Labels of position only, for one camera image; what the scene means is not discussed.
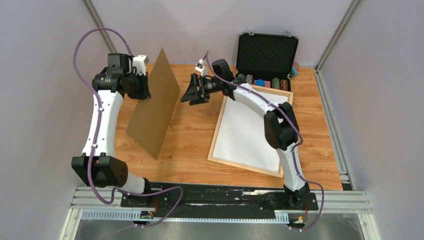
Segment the brown cardboard backing board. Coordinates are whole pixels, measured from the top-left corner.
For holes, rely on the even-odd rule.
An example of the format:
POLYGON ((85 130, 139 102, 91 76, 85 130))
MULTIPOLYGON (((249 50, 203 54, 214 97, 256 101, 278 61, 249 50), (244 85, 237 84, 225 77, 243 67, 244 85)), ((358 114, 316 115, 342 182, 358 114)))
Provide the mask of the brown cardboard backing board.
POLYGON ((157 160, 180 95, 180 86, 162 48, 148 76, 150 99, 139 100, 126 133, 157 160))

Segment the light wooden picture frame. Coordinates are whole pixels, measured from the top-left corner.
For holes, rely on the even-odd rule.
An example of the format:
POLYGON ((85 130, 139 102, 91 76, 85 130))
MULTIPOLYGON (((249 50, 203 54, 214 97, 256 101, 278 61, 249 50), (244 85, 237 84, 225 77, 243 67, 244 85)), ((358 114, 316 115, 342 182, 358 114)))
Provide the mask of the light wooden picture frame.
POLYGON ((282 178, 279 156, 265 139, 264 121, 246 105, 224 97, 207 159, 282 178))

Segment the colourful balloon photo print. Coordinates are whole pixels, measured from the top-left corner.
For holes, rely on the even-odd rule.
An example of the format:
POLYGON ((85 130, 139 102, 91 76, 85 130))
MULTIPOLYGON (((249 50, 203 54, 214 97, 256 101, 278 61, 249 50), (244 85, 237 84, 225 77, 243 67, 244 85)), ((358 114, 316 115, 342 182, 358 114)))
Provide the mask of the colourful balloon photo print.
POLYGON ((265 175, 283 177, 276 149, 265 137, 264 115, 275 105, 292 103, 293 93, 252 86, 225 97, 207 159, 265 175))

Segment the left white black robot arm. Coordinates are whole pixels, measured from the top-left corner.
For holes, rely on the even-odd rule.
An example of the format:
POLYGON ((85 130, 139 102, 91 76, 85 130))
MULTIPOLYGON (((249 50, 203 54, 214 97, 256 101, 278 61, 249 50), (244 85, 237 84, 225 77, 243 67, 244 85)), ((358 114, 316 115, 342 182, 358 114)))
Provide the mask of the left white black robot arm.
POLYGON ((127 164, 115 157, 115 133, 119 111, 125 97, 146 100, 151 97, 148 87, 147 55, 110 53, 108 65, 95 75, 93 112, 89 134, 81 156, 71 160, 71 167, 88 187, 115 187, 134 193, 140 206, 149 206, 153 193, 146 178, 135 176, 127 164))

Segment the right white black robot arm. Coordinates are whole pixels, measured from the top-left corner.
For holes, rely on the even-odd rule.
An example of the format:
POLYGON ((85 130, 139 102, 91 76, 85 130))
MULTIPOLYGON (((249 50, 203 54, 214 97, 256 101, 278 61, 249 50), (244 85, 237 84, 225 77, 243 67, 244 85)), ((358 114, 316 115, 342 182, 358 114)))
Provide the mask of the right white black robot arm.
POLYGON ((299 125, 290 103, 277 103, 256 91, 243 78, 234 76, 228 62, 218 59, 210 63, 203 57, 195 65, 195 73, 181 97, 182 103, 199 105, 208 103, 212 93, 221 92, 235 102, 241 103, 263 119, 264 138, 275 149, 284 170, 283 188, 286 204, 298 209, 310 193, 300 166, 298 146, 303 143, 299 125))

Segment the grey purple chip stack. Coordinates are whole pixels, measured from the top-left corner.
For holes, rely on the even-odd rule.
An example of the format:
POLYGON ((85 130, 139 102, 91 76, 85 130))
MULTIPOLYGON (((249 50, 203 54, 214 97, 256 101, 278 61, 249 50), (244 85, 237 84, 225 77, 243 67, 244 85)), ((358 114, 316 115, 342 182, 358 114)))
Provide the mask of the grey purple chip stack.
POLYGON ((247 75, 245 75, 245 74, 239 73, 237 76, 238 76, 239 78, 241 78, 241 79, 245 80, 245 82, 246 82, 246 83, 248 83, 248 84, 250 84, 250 85, 252 85, 252 84, 253 84, 254 79, 253 79, 253 76, 252 76, 251 74, 247 74, 247 75))

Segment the blue dealer button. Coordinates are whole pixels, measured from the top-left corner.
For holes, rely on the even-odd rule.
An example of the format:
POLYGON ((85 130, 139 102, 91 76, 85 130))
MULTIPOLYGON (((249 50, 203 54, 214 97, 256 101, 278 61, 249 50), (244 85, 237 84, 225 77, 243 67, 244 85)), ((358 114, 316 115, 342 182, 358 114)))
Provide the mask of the blue dealer button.
POLYGON ((266 85, 265 81, 263 79, 257 79, 255 81, 256 86, 264 87, 266 85))

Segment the red playing card deck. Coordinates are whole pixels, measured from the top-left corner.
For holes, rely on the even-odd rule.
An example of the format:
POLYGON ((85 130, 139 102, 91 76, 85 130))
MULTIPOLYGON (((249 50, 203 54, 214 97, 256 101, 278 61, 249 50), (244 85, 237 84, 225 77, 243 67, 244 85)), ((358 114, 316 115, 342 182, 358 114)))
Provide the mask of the red playing card deck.
POLYGON ((261 87, 271 88, 271 82, 270 82, 270 81, 268 81, 268 80, 264 80, 264 81, 265 81, 265 86, 261 86, 261 87))

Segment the black poker chip case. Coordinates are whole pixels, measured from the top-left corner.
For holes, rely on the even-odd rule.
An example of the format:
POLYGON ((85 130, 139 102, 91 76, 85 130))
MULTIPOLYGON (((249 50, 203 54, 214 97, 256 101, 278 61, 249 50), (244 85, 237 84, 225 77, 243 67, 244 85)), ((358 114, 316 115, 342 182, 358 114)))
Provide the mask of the black poker chip case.
POLYGON ((292 35, 242 32, 238 37, 236 70, 254 80, 286 80, 291 90, 291 71, 299 44, 292 35))

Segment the green chip stack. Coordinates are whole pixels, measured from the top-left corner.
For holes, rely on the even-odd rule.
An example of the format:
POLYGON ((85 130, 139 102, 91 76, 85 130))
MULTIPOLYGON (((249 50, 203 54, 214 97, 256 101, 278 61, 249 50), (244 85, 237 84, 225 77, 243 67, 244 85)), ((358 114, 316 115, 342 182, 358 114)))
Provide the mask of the green chip stack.
POLYGON ((273 88, 273 89, 280 89, 280 87, 281 87, 281 85, 280 85, 280 79, 279 78, 277 78, 277 77, 274 77, 272 80, 271 80, 271 87, 273 88))

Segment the blue orange chip stack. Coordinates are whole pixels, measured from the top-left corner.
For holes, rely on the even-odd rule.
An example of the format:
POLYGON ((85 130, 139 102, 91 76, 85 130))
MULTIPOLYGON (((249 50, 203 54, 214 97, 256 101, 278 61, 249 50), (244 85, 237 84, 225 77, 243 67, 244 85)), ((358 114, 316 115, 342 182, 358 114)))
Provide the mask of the blue orange chip stack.
POLYGON ((282 91, 290 91, 290 83, 287 79, 281 79, 279 81, 280 87, 279 89, 282 91))

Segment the colourful objects behind case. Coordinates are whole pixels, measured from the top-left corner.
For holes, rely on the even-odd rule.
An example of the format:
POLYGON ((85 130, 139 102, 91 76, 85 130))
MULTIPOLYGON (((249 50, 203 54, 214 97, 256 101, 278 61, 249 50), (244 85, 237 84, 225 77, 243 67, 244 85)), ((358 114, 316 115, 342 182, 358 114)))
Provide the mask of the colourful objects behind case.
POLYGON ((294 61, 290 72, 290 78, 295 78, 298 76, 299 68, 300 65, 296 61, 294 61))

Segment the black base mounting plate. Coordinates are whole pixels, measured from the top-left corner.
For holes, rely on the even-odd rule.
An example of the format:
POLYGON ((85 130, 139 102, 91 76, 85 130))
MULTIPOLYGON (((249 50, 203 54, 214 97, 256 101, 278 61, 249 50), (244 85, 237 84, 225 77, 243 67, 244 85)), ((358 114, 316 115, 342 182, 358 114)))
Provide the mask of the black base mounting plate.
POLYGON ((189 219, 242 219, 270 220, 276 211, 317 211, 316 195, 312 192, 296 200, 283 188, 256 188, 151 182, 152 193, 165 190, 155 196, 122 195, 124 208, 152 208, 156 217, 189 219))

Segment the aluminium front rail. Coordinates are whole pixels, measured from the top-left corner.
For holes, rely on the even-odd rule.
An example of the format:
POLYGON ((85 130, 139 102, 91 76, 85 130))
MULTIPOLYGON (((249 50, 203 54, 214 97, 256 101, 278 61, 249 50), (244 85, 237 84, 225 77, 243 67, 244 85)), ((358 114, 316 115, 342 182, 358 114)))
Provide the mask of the aluminium front rail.
MULTIPOLYGON (((254 201, 269 202, 275 204, 277 198, 284 197, 283 189, 255 189, 230 187, 225 189, 217 185, 199 185, 191 190, 192 185, 184 185, 181 204, 205 206, 205 205, 236 205, 248 204, 254 201)), ((113 200, 111 204, 101 202, 90 187, 78 187, 71 201, 71 208, 77 209, 119 209, 133 208, 143 209, 143 206, 126 194, 118 191, 112 192, 110 188, 98 190, 101 197, 113 200)), ((371 214, 372 210, 366 194, 363 191, 340 191, 340 190, 312 190, 305 198, 308 201, 308 210, 323 213, 354 213, 371 214)))

